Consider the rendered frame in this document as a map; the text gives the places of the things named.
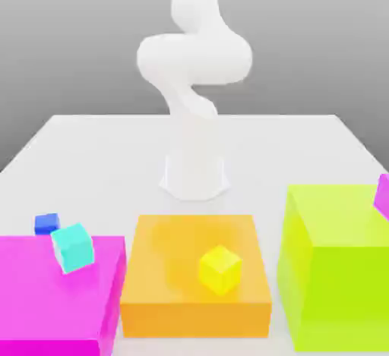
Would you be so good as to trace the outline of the small yellow cube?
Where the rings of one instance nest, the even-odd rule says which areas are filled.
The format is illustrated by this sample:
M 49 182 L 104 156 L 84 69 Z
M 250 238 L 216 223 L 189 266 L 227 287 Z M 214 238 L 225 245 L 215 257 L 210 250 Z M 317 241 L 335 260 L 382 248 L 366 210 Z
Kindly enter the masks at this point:
M 242 258 L 218 245 L 199 260 L 198 278 L 202 285 L 216 295 L 225 295 L 241 281 Z

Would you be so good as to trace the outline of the small cyan cube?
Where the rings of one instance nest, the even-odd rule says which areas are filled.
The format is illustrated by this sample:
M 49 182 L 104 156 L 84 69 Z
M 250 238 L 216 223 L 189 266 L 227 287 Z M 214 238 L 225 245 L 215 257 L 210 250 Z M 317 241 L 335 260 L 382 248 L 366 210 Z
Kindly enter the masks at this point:
M 69 274 L 94 263 L 91 236 L 82 224 L 59 228 L 50 234 L 55 258 L 63 274 Z

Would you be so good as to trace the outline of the small blue cube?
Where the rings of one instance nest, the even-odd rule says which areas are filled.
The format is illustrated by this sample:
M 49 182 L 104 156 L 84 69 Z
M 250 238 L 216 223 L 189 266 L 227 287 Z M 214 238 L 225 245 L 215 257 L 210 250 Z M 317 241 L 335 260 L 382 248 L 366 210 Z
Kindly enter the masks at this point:
M 35 235 L 50 235 L 60 228 L 59 215 L 57 213 L 47 213 L 35 216 Z

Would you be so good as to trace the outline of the small purple cube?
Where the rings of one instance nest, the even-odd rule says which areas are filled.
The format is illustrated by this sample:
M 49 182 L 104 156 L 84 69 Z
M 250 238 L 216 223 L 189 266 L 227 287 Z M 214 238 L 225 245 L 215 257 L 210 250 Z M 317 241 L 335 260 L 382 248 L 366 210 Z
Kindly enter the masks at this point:
M 381 174 L 374 198 L 375 209 L 389 221 L 389 174 Z

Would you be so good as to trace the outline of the large orange box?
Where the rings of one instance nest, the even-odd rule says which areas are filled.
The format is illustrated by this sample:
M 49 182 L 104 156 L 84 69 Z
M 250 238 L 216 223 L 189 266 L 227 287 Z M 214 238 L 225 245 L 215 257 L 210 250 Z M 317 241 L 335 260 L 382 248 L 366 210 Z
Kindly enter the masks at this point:
M 221 296 L 198 278 L 218 245 L 242 258 L 240 283 Z M 126 337 L 267 337 L 272 301 L 253 218 L 140 216 L 120 308 Z

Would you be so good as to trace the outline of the large lime green box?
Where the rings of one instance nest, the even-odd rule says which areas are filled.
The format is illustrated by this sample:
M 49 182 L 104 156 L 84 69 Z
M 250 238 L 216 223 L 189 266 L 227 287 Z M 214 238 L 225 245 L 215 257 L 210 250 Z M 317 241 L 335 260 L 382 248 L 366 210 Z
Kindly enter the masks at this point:
M 389 220 L 373 184 L 291 184 L 277 284 L 297 351 L 389 353 Z

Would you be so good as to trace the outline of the large magenta box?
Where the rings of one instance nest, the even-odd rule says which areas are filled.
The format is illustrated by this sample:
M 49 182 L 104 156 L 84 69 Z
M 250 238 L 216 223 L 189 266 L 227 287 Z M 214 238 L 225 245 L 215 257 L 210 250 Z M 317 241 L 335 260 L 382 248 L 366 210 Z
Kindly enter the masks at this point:
M 0 237 L 0 356 L 111 356 L 125 239 L 93 247 L 94 264 L 63 274 L 50 237 Z

